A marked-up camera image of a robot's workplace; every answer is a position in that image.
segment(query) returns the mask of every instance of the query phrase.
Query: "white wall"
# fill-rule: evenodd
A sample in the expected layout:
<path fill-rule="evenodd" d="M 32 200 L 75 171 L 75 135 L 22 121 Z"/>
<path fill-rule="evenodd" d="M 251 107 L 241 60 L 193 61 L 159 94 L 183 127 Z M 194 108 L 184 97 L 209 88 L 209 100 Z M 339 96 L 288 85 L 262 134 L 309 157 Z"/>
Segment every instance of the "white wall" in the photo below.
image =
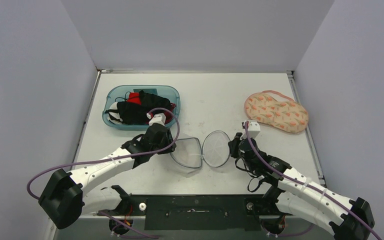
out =
<path fill-rule="evenodd" d="M 42 239 L 26 183 L 72 161 L 96 75 L 59 0 L 0 0 L 0 240 Z"/>
<path fill-rule="evenodd" d="M 384 1 L 336 0 L 295 78 L 328 187 L 366 199 L 384 239 Z"/>
<path fill-rule="evenodd" d="M 99 69 L 285 71 L 333 0 L 62 0 Z"/>

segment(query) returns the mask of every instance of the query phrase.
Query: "red wire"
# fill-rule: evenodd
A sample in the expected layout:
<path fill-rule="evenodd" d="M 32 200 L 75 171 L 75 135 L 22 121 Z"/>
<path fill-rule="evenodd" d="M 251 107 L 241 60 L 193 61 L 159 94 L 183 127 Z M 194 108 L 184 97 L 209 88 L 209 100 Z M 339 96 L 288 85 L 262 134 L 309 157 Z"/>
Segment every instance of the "red wire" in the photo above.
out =
<path fill-rule="evenodd" d="M 130 214 L 132 214 L 133 212 L 133 206 L 130 205 L 130 211 L 127 213 L 127 215 L 124 216 L 124 223 L 127 224 L 127 220 L 126 220 L 126 217 L 130 216 Z"/>

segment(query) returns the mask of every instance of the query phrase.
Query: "teal plastic bin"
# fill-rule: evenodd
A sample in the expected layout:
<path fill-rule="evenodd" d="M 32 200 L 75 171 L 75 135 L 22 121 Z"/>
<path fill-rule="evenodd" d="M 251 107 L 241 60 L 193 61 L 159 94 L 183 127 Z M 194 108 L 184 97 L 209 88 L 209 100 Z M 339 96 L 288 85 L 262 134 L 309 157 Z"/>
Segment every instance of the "teal plastic bin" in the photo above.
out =
<path fill-rule="evenodd" d="M 179 92 L 174 87 L 164 86 L 164 85 L 121 85 L 113 88 L 111 91 L 109 91 L 108 96 L 106 96 L 105 108 L 102 111 L 103 122 L 106 125 L 112 128 L 116 128 L 118 130 L 146 131 L 148 128 L 147 124 L 144 124 L 144 125 L 114 124 L 108 120 L 108 114 L 105 113 L 105 111 L 110 109 L 111 105 L 114 102 L 124 101 L 124 99 L 122 98 L 124 98 L 125 96 L 128 98 L 129 95 L 127 94 L 127 92 L 138 93 L 141 90 L 143 90 L 146 93 L 155 94 L 160 97 L 169 99 L 171 103 L 176 104 L 176 107 L 174 108 L 173 113 L 176 116 L 176 118 L 179 118 L 180 96 L 179 96 Z M 176 123 L 176 120 L 173 118 L 165 126 L 170 128 L 175 123 Z"/>

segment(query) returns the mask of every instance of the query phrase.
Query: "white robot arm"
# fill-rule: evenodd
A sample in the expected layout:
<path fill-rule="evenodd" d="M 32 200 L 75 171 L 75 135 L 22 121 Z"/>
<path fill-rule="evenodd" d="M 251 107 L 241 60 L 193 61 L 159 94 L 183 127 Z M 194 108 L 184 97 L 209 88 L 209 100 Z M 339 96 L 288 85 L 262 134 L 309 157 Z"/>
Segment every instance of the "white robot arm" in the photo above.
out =
<path fill-rule="evenodd" d="M 246 135 L 238 132 L 229 142 L 230 155 L 243 161 L 245 169 L 236 167 L 258 178 L 259 185 L 263 182 L 272 185 L 263 197 L 267 203 L 275 203 L 280 212 L 325 229 L 335 239 L 366 240 L 369 237 L 369 228 L 373 228 L 375 222 L 367 201 L 362 198 L 354 201 L 332 192 L 287 162 L 267 155 L 258 149 L 254 139 L 260 132 L 260 125 L 255 121 L 242 124 Z"/>
<path fill-rule="evenodd" d="M 58 229 L 70 226 L 82 214 L 116 209 L 123 198 L 129 196 L 121 187 L 91 190 L 119 173 L 148 162 L 154 154 L 167 154 L 175 150 L 176 144 L 173 143 L 170 129 L 164 126 L 165 119 L 164 114 L 156 114 L 149 121 L 145 134 L 127 141 L 102 159 L 110 161 L 68 172 L 61 168 L 52 174 L 38 202 Z"/>
<path fill-rule="evenodd" d="M 91 191 L 113 176 L 146 163 L 157 150 L 173 142 L 171 132 L 164 126 L 165 116 L 157 114 L 150 121 L 145 134 L 124 143 L 103 159 L 111 161 L 88 165 L 69 172 L 55 171 L 43 190 L 39 204 L 55 223 L 63 229 L 75 222 L 80 215 L 101 210 L 115 210 L 127 201 L 129 195 L 119 186 Z M 299 173 L 287 162 L 260 151 L 254 138 L 260 132 L 260 125 L 253 121 L 243 124 L 246 136 L 237 133 L 228 143 L 230 156 L 243 160 L 245 170 L 259 179 L 260 183 L 271 184 L 263 201 L 276 210 L 305 219 L 328 231 L 337 240 L 367 240 L 375 222 L 370 205 L 362 198 L 352 200 L 334 193 Z M 158 152 L 171 153 L 176 145 Z M 133 154 L 133 157 L 119 159 Z"/>

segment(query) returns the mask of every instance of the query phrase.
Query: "white table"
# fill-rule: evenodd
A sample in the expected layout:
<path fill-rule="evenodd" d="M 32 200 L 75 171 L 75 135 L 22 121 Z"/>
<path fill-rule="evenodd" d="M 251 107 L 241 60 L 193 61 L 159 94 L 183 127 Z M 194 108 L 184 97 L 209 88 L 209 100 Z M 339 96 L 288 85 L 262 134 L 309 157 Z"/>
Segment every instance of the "white table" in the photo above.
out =
<path fill-rule="evenodd" d="M 242 132 L 241 122 L 247 119 L 244 102 L 253 93 L 274 90 L 294 97 L 285 73 L 103 73 L 76 155 L 77 162 L 101 159 L 140 133 L 117 130 L 102 120 L 108 92 L 120 85 L 169 85 L 176 88 L 181 100 L 180 131 L 199 138 L 201 143 L 215 130 L 226 132 L 231 139 L 236 132 Z M 171 131 L 174 136 L 176 125 Z M 288 134 L 261 125 L 256 141 L 262 151 L 290 163 L 319 182 L 305 132 Z M 247 184 L 250 177 L 235 168 L 232 158 L 217 169 L 203 163 L 202 169 L 190 174 L 172 170 L 172 164 L 175 163 L 168 154 L 155 155 L 149 162 L 114 176 L 97 189 L 120 185 L 132 194 L 249 194 Z M 268 188 L 268 184 L 263 184 L 255 194 L 263 194 Z"/>

